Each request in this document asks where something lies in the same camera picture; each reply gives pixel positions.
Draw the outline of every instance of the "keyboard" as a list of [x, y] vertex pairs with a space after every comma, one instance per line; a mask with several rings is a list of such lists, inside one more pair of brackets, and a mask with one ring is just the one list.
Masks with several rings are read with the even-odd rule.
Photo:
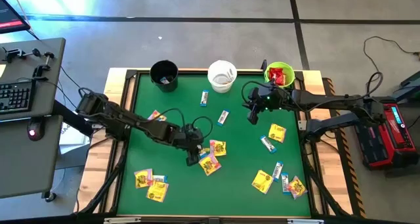
[[35, 80], [0, 83], [0, 115], [31, 110]]

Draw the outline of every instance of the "wooden table frame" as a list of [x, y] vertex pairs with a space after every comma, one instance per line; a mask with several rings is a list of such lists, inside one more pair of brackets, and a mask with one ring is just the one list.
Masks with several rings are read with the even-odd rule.
[[[125, 109], [133, 110], [135, 105], [133, 99], [137, 97], [137, 90], [135, 90], [138, 82], [136, 80], [137, 72], [147, 70], [148, 68], [110, 68], [104, 94], [107, 95], [110, 101], [120, 102], [120, 105]], [[207, 71], [207, 69], [203, 68], [180, 69], [180, 71], [181, 70], [194, 72]], [[262, 72], [261, 70], [241, 71], [251, 73]], [[322, 82], [323, 79], [319, 71], [296, 71], [296, 77], [299, 79], [295, 81], [295, 87], [297, 89], [305, 89], [319, 95], [324, 95], [326, 93], [325, 84]], [[328, 93], [333, 93], [331, 87], [332, 83], [330, 88], [327, 87], [329, 90]], [[330, 117], [330, 111], [326, 109], [315, 109], [310, 114], [300, 112], [296, 113], [296, 115], [298, 120], [305, 120], [306, 118], [324, 120]], [[336, 138], [343, 140], [340, 131], [339, 133], [340, 135], [336, 135]], [[94, 134], [92, 144], [102, 140], [104, 136], [104, 130]], [[323, 136], [322, 139], [337, 147], [335, 139], [330, 139], [326, 136]], [[83, 209], [90, 202], [102, 186], [104, 180], [109, 176], [109, 171], [112, 170], [110, 168], [115, 167], [117, 164], [123, 146], [123, 143], [109, 140], [89, 151], [78, 194], [80, 209]], [[312, 155], [309, 156], [311, 164], [320, 174], [320, 178], [324, 180], [324, 185], [334, 199], [340, 204], [342, 209], [348, 213], [364, 217], [364, 210], [360, 191], [358, 191], [357, 187], [356, 176], [355, 174], [351, 174], [352, 172], [354, 173], [354, 171], [349, 170], [348, 166], [343, 166], [343, 164], [346, 165], [348, 161], [351, 163], [349, 154], [343, 155], [342, 153], [345, 148], [338, 146], [341, 153], [337, 154], [323, 143], [306, 145], [306, 147], [308, 151], [313, 151]], [[119, 176], [114, 180], [107, 195], [102, 199], [95, 212], [116, 212], [116, 206], [114, 204], [119, 198], [119, 193], [116, 193], [116, 190], [120, 190], [120, 179], [121, 177]], [[333, 215], [313, 181], [311, 181], [307, 175], [305, 175], [305, 179], [307, 184], [312, 183], [312, 185], [308, 185], [308, 190], [312, 194], [309, 196], [311, 213]]]

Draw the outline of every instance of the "concrete floor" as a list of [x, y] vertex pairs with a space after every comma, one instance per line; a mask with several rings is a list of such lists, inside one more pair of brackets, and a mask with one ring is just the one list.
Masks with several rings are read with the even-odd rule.
[[[8, 0], [19, 11], [15, 0]], [[27, 14], [76, 14], [87, 16], [156, 16], [224, 18], [292, 18], [289, 0], [20, 0]], [[419, 20], [417, 0], [297, 0], [299, 16], [307, 19]], [[101, 92], [111, 67], [150, 67], [169, 59], [179, 67], [206, 68], [226, 59], [237, 68], [259, 68], [269, 62], [288, 62], [302, 69], [294, 24], [170, 23], [170, 22], [67, 22], [31, 21], [42, 39], [67, 39], [63, 67], [80, 85]], [[302, 24], [311, 70], [321, 70], [334, 81], [337, 93], [362, 94], [374, 67], [364, 56], [364, 39], [372, 35], [394, 39], [409, 51], [420, 51], [419, 25]], [[26, 32], [0, 35], [0, 43], [33, 39]], [[419, 70], [418, 58], [402, 53], [392, 43], [377, 39], [367, 51], [384, 73], [374, 95], [389, 95]], [[66, 94], [77, 103], [76, 87], [60, 77]], [[416, 109], [406, 123], [420, 114]], [[420, 129], [419, 125], [411, 131]], [[352, 131], [348, 130], [349, 140]], [[351, 149], [370, 218], [418, 223], [420, 176], [385, 179], [366, 170], [358, 160], [356, 143]], [[62, 176], [56, 171], [55, 186]], [[60, 199], [45, 203], [40, 194], [0, 200], [0, 219], [71, 213], [81, 174], [67, 169], [57, 188]]]

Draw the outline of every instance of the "green table surface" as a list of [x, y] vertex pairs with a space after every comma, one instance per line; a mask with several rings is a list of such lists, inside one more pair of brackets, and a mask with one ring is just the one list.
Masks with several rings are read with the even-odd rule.
[[[216, 216], [310, 216], [308, 195], [294, 200], [282, 192], [282, 183], [273, 182], [267, 194], [254, 188], [251, 183], [258, 170], [272, 174], [277, 161], [284, 163], [283, 172], [289, 180], [297, 175], [302, 182], [304, 172], [299, 148], [296, 119], [293, 112], [277, 110], [259, 114], [257, 125], [247, 121], [248, 109], [242, 106], [241, 88], [249, 80], [262, 81], [261, 75], [239, 75], [231, 90], [216, 93], [207, 75], [180, 75], [178, 87], [171, 93], [161, 92], [150, 81], [149, 75], [140, 77], [135, 113], [147, 118], [154, 110], [163, 112], [179, 108], [186, 123], [198, 116], [213, 120], [213, 131], [205, 138], [226, 141], [226, 156], [217, 157], [222, 167], [206, 176], [199, 164], [188, 167], [186, 152], [160, 145], [147, 138], [143, 132], [133, 129], [127, 152], [127, 164], [119, 198], [119, 215], [216, 215]], [[255, 84], [245, 88], [245, 94]], [[201, 94], [209, 90], [208, 104], [200, 106]], [[216, 122], [224, 109], [229, 109], [222, 127]], [[170, 111], [167, 121], [181, 125], [180, 114]], [[261, 143], [260, 136], [268, 135], [271, 123], [287, 129], [283, 143], [272, 141], [278, 149], [271, 154]], [[198, 120], [203, 134], [209, 131], [207, 120]], [[154, 175], [167, 175], [169, 188], [164, 202], [146, 197], [148, 188], [135, 188], [135, 171], [153, 169]]]

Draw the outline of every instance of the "green bowl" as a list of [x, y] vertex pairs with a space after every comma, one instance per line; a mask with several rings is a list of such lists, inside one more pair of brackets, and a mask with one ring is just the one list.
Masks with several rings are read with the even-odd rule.
[[285, 85], [278, 85], [279, 87], [287, 87], [290, 86], [295, 81], [295, 72], [293, 71], [292, 67], [284, 62], [273, 62], [267, 66], [266, 71], [264, 72], [264, 80], [268, 82], [268, 70], [270, 68], [283, 68], [283, 72], [286, 74], [286, 84]]

